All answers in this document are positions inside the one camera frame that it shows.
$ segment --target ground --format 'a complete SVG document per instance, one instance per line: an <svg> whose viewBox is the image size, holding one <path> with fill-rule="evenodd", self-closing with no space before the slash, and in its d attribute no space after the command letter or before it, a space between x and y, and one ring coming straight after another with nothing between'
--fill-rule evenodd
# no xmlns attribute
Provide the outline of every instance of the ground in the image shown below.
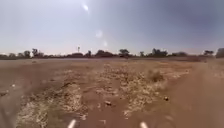
<svg viewBox="0 0 224 128"><path fill-rule="evenodd" d="M1 127L224 127L224 61L0 61Z"/></svg>

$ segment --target dirt path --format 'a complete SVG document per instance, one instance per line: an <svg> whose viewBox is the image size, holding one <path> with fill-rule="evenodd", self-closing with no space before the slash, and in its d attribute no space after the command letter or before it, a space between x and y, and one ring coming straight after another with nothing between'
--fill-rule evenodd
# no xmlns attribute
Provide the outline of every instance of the dirt path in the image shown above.
<svg viewBox="0 0 224 128"><path fill-rule="evenodd" d="M223 128L223 80L214 77L210 63L200 64L168 92L167 105L176 128Z"/></svg>

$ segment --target sparse grass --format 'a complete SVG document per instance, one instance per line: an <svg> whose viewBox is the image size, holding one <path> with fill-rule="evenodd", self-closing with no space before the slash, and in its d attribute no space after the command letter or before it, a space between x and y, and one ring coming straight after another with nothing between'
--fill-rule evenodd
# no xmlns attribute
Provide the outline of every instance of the sparse grass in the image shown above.
<svg viewBox="0 0 224 128"><path fill-rule="evenodd" d="M82 96L89 91L101 95L102 100L118 97L127 100L128 104L123 112L124 115L131 116L133 112L143 110L147 104L155 101L159 95L157 91L163 89L168 80L189 73L191 66L187 62L140 60L71 64L70 68L61 68L55 72L52 82L64 81L61 82L64 83L63 86L51 87L29 98L32 100L28 100L21 109L17 126L36 124L46 127L50 109L58 109L62 113L90 109L82 104L82 100L85 100Z"/></svg>

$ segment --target sky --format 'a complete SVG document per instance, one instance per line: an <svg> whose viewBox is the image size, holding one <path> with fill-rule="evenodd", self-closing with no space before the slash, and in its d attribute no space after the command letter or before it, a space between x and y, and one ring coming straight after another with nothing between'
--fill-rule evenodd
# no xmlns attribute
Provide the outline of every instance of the sky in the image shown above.
<svg viewBox="0 0 224 128"><path fill-rule="evenodd" d="M223 0L1 0L0 53L224 47Z"/></svg>

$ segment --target tree line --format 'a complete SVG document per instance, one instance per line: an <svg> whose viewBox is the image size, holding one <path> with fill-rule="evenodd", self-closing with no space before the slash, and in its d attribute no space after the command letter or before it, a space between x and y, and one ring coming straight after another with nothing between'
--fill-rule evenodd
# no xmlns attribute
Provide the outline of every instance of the tree line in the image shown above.
<svg viewBox="0 0 224 128"><path fill-rule="evenodd" d="M205 50L203 56L213 56L214 51ZM156 58L163 58L163 57L186 57L189 56L186 52L176 52L169 54L167 51L163 51L160 49L153 49L151 53L145 53L144 51L140 51L139 55L130 54L129 50L127 49L120 49L118 54L113 54L109 51L98 50L95 54L89 50L86 54L76 52L67 55L46 55L40 50L33 48L31 51L26 50L24 52L15 54L9 53L8 55L0 54L0 59L29 59L29 58L104 58L104 57L122 57L122 58L129 58L129 57L156 57ZM224 48L220 48L216 54L217 58L224 57Z"/></svg>

